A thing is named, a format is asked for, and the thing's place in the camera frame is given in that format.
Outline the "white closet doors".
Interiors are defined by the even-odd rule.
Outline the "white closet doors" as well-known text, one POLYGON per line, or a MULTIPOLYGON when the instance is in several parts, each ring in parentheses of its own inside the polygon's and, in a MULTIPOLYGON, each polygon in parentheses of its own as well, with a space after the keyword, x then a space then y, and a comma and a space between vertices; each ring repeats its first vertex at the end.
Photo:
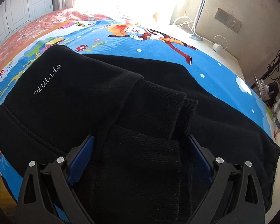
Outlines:
POLYGON ((52 11, 52 0, 3 0, 0 5, 0 46, 19 29, 52 11))

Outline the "white wall switch socket panel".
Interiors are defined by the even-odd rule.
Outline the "white wall switch socket panel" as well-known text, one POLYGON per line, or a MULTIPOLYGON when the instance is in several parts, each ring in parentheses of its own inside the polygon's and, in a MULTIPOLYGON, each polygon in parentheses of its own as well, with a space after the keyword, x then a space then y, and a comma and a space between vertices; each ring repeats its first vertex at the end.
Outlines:
POLYGON ((222 10, 221 8, 218 8, 217 13, 214 18, 217 19, 219 22, 224 24, 226 27, 228 27, 235 33, 238 33, 242 26, 242 22, 240 22, 234 16, 232 16, 231 14, 222 10))

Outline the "round studio lamp head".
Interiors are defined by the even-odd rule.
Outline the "round studio lamp head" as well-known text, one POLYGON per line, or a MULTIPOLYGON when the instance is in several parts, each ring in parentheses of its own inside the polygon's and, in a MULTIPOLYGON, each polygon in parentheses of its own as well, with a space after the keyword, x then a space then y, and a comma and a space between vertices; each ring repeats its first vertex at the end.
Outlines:
POLYGON ((258 79, 254 75, 255 85, 259 92, 259 97, 266 103, 273 105, 276 101, 276 97, 279 92, 278 83, 273 82, 269 84, 265 84, 263 79, 258 79))

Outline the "pink floral blanket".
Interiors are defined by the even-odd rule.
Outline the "pink floral blanket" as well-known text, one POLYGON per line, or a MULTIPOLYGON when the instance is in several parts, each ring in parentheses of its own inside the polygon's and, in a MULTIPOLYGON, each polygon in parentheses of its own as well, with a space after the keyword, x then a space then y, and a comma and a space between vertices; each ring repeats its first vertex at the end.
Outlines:
POLYGON ((109 19, 109 17, 76 9, 57 10, 43 15, 36 20, 20 28, 13 35, 10 35, 0 45, 0 67, 4 62, 23 46, 31 43, 37 37, 42 36, 46 31, 60 27, 70 21, 95 21, 109 19))

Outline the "black sweatpants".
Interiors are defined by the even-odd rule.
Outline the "black sweatpants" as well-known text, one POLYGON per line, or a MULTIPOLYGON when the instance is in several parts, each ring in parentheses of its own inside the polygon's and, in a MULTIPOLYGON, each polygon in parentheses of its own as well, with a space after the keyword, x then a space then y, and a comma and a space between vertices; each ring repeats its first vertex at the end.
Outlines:
POLYGON ((185 66, 54 45, 0 105, 15 223, 264 223, 280 148, 185 66), (80 180, 67 155, 94 136, 80 180), (213 155, 197 184, 189 135, 213 155))

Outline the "black light stand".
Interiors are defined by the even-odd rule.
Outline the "black light stand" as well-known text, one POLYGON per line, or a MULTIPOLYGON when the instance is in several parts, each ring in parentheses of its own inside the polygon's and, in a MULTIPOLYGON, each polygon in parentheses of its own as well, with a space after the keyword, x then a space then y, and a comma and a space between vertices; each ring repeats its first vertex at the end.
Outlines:
POLYGON ((275 71, 277 71, 280 67, 280 50, 278 50, 276 57, 274 60, 268 64, 266 72, 259 79, 266 79, 270 77, 275 71))

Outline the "cartoon print bed sheet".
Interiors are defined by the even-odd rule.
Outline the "cartoon print bed sheet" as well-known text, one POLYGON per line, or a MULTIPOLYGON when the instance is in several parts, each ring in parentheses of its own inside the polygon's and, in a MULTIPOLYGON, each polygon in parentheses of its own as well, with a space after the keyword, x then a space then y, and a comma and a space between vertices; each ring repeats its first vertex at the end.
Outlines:
POLYGON ((224 56, 215 58, 212 51, 193 49, 190 43, 166 35, 152 40, 150 29, 145 30, 144 39, 135 40, 128 34, 116 36, 109 30, 113 25, 112 20, 69 21, 60 27, 41 30, 37 35, 32 34, 32 26, 27 26, 22 35, 9 38, 0 48, 0 105, 40 55, 53 45, 64 45, 81 54, 127 56, 183 65, 205 90, 250 118, 272 140, 276 139, 268 107, 244 79, 227 67, 224 56))

